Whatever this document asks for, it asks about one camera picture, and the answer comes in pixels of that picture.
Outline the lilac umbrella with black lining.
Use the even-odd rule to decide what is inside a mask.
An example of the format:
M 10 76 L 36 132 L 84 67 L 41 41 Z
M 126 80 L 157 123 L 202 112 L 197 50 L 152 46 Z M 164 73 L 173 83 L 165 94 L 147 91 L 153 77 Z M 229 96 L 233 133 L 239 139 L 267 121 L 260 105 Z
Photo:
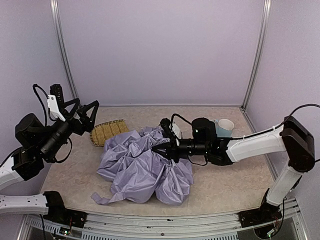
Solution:
M 161 127 L 144 127 L 107 139 L 97 173 L 111 182 L 112 197 L 94 192 L 98 205 L 129 200 L 145 203 L 152 195 L 167 205 L 180 206 L 194 183 L 192 165 L 187 159 L 178 163 L 152 151 L 152 147 L 169 142 Z

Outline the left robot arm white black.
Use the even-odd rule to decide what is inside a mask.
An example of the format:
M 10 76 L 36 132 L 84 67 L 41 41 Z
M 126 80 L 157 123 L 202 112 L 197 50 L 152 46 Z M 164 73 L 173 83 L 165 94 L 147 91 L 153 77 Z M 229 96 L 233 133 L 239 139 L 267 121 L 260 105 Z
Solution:
M 34 178 L 44 168 L 44 163 L 58 164 L 56 154 L 60 148 L 71 142 L 70 136 L 91 132 L 95 126 L 97 100 L 80 106 L 80 100 L 63 102 L 55 95 L 47 96 L 47 107 L 54 116 L 53 125 L 43 126 L 38 118 L 30 113 L 15 128 L 15 137 L 21 147 L 14 150 L 0 165 L 0 188 L 5 189 L 16 183 Z M 52 216 L 66 210 L 61 195 L 57 191 L 0 197 L 2 214 L 39 214 Z

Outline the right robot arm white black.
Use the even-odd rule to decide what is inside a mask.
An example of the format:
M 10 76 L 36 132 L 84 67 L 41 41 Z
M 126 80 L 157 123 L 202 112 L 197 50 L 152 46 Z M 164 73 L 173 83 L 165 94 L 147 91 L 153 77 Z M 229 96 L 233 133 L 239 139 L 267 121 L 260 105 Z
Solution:
M 206 163 L 217 166 L 269 153 L 287 153 L 287 165 L 266 191 L 259 207 L 261 211 L 277 211 L 302 175 L 316 164 L 314 137 L 291 115 L 277 126 L 236 138 L 219 137 L 216 124 L 204 117 L 194 119 L 190 125 L 192 138 L 179 138 L 173 120 L 162 119 L 160 126 L 169 141 L 152 147 L 152 151 L 175 163 L 190 156 L 203 156 Z

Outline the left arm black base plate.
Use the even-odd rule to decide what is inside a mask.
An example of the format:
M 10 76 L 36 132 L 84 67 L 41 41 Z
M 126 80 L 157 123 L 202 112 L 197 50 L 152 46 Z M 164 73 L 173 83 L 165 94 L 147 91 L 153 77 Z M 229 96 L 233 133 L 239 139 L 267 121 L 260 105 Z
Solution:
M 43 218 L 69 227 L 83 228 L 87 220 L 87 215 L 84 211 L 50 207 L 48 213 L 44 215 Z

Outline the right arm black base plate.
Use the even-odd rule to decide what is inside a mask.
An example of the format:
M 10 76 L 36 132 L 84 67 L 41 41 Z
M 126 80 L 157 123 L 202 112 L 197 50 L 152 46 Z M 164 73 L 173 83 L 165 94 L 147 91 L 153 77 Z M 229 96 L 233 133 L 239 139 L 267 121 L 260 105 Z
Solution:
M 240 211 L 238 213 L 239 221 L 242 228 L 265 224 L 276 219 L 282 218 L 282 213 L 278 207 L 271 208 L 254 208 Z

